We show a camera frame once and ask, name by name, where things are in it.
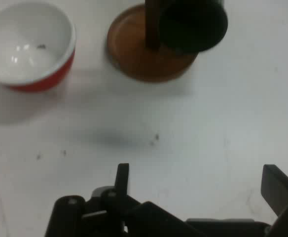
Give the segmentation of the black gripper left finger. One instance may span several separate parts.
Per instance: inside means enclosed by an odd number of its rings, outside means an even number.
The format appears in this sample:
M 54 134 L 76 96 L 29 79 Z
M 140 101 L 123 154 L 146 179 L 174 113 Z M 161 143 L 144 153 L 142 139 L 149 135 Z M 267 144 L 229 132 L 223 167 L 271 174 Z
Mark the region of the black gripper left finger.
M 81 196 L 56 200 L 48 222 L 46 237 L 143 237 L 144 232 L 106 201 L 116 203 L 127 196 L 129 164 L 117 167 L 115 184 L 92 192 L 86 201 Z

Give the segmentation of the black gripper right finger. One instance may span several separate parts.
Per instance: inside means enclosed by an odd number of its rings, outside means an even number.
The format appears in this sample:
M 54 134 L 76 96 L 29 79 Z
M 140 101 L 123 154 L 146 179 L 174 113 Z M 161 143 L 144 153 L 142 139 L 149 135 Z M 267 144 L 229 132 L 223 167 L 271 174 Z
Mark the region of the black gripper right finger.
M 276 165 L 263 166 L 261 195 L 277 215 L 268 237 L 288 237 L 288 176 Z

